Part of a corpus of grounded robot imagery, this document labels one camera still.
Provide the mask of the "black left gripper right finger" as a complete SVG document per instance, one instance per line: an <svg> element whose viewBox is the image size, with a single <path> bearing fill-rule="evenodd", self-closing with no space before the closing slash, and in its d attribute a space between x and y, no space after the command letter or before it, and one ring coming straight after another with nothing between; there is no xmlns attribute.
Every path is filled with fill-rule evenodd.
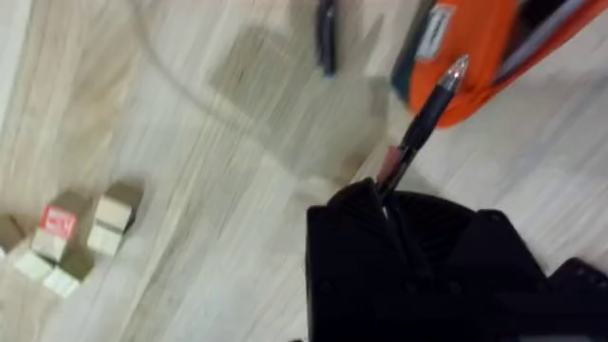
<svg viewBox="0 0 608 342"><path fill-rule="evenodd" d="M385 304L388 341L551 333L547 276L506 215L415 192L385 199L408 277Z"/></svg>

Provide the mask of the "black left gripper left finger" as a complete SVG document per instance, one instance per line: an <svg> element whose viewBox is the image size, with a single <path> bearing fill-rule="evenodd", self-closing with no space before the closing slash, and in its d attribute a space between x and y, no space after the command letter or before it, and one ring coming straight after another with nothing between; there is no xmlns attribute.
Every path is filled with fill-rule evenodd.
<svg viewBox="0 0 608 342"><path fill-rule="evenodd" d="M306 212L308 335L312 341L396 341L390 301L403 259L375 184L352 183Z"/></svg>

